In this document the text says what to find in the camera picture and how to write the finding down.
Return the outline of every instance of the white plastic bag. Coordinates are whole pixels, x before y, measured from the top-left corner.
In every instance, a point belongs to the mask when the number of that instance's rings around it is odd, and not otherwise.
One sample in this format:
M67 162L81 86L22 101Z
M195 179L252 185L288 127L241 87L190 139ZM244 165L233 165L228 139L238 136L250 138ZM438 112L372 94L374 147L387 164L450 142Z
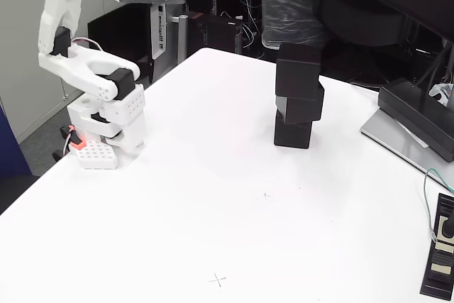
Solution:
M262 44L278 50L281 43L322 48L328 36L313 15L314 0L262 0Z
M446 84L446 83L436 84L428 92L428 95L434 97L434 96L440 94L441 98L438 100L438 102L440 102L444 106L447 106L448 102L449 102L449 98L451 97L451 94L453 93L453 85L454 84Z

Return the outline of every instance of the black cable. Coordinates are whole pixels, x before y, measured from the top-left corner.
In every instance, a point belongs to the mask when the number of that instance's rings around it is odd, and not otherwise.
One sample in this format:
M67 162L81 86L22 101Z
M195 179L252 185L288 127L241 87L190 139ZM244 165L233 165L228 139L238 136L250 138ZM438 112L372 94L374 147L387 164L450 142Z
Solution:
M359 87L371 88L371 89L380 89L383 87L383 84L369 84L364 82L350 82L350 84L358 85Z
M427 76L429 76L431 74L433 69L438 68L438 66L441 64L441 61L445 57L446 53L451 49L452 46L453 45L451 44L451 42L446 43L445 47L442 49L442 51L440 51L440 53L438 54L436 59L433 60L433 62L431 63L431 66L428 67L428 69L426 70L424 75L422 75L421 78L416 81L416 83L415 83L416 86L419 86L422 82L424 82L424 80L427 78Z
M441 62L438 63L438 65L437 65L437 66L435 67L435 69L433 69L433 71L432 71L431 78L430 78L430 80L428 81L427 94L428 94L428 92L432 89L433 79L435 78L435 74L437 73L438 68L440 67L440 65L441 65Z

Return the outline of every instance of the black block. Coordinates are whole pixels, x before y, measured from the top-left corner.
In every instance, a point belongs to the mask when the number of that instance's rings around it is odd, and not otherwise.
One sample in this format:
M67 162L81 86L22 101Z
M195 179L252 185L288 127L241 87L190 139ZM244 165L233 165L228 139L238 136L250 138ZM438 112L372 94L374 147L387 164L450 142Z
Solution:
M54 50L52 56L61 55L68 58L68 48L71 46L71 31L68 28L59 26L55 32Z
M118 101L124 99L135 89L134 74L129 69L117 69L106 79L115 83L118 88L118 95L115 97Z
M276 96L316 101L320 64L319 49L281 44L277 56Z
M276 106L277 110L283 116L285 124L320 121L324 97L325 89L319 83L316 101L277 97Z
M308 149L311 140L312 122L285 124L280 112L276 113L275 145Z

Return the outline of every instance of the black box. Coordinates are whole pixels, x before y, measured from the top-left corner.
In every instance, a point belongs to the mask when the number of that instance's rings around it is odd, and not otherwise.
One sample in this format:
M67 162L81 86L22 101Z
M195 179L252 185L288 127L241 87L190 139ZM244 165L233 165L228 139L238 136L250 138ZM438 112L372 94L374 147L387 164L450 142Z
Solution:
M403 78L380 89L378 106L446 161L453 161L454 112Z
M319 49L283 43L276 63L276 96L317 100L321 69Z
M285 124L320 121L325 89L319 83L317 100L293 99L291 97L277 97L277 110L281 113Z
M191 11L185 14L189 17L187 57L202 48L241 54L243 47L242 21Z
M311 141L312 122L285 124L284 117L276 112L275 145L308 149Z

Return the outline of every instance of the wall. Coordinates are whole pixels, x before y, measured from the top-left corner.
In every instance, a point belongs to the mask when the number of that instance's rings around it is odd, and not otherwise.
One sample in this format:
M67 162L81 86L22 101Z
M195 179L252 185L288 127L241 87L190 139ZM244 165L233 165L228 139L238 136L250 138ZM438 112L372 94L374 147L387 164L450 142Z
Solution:
M0 0L0 98L16 137L64 99L61 81L38 66L44 0Z

